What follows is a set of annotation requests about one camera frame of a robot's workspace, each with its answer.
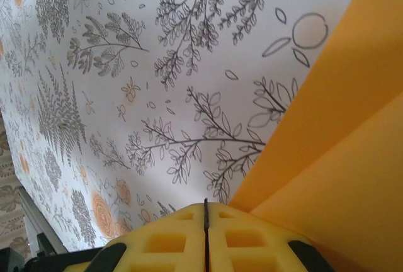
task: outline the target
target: square hole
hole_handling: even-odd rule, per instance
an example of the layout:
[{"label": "square hole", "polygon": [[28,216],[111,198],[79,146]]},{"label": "square hole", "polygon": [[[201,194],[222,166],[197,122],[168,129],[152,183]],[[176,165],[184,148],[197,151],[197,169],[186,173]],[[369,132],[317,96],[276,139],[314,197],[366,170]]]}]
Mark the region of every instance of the square hole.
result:
[{"label": "square hole", "polygon": [[234,272],[280,272],[271,257],[242,256],[231,258]]},{"label": "square hole", "polygon": [[225,233],[228,247],[261,247],[264,240],[259,231],[251,229],[228,230]]},{"label": "square hole", "polygon": [[192,220],[195,214],[193,212],[185,212],[179,215],[176,219],[177,220]]},{"label": "square hole", "polygon": [[183,233],[157,233],[145,245],[145,253],[178,253],[184,251],[186,236]]},{"label": "square hole", "polygon": [[219,217],[220,217],[220,218],[234,218],[233,215],[231,215],[231,214],[229,214],[229,213],[227,213],[227,212],[224,212],[224,211],[221,211],[221,212],[219,213]]},{"label": "square hole", "polygon": [[130,272],[175,272],[175,264],[136,264]]}]

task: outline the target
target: paper sheet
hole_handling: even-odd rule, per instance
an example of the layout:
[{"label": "paper sheet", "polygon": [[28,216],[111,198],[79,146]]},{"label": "paper sheet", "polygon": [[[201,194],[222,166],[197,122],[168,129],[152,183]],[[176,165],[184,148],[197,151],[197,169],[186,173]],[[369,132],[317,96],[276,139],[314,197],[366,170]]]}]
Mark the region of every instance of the paper sheet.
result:
[{"label": "paper sheet", "polygon": [[228,202],[350,0],[0,0],[16,172],[69,250]]}]

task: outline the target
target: floral pattern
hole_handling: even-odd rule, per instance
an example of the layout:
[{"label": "floral pattern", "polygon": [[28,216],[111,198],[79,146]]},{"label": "floral pattern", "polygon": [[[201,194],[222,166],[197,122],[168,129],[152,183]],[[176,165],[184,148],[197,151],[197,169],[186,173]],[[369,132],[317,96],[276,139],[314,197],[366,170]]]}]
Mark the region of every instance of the floral pattern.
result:
[{"label": "floral pattern", "polygon": [[0,153],[70,251],[227,203],[349,1],[0,0]]}]

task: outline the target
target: botanical wallpaper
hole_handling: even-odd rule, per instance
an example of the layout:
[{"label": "botanical wallpaper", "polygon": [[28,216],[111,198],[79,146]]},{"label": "botanical wallpaper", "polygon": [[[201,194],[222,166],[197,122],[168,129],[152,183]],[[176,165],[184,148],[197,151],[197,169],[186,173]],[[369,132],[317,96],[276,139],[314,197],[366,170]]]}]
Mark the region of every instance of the botanical wallpaper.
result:
[{"label": "botanical wallpaper", "polygon": [[349,2],[0,0],[17,177],[69,250],[227,203]]}]

